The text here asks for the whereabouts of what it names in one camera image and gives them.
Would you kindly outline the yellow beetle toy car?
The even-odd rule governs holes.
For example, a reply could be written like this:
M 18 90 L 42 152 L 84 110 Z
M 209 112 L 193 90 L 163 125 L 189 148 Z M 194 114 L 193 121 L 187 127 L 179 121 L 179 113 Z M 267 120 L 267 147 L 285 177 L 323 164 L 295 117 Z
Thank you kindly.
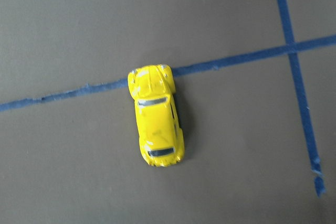
M 183 160 L 183 130 L 174 101 L 175 82 L 170 66 L 149 65 L 128 74 L 134 100 L 139 148 L 150 166 L 167 167 Z

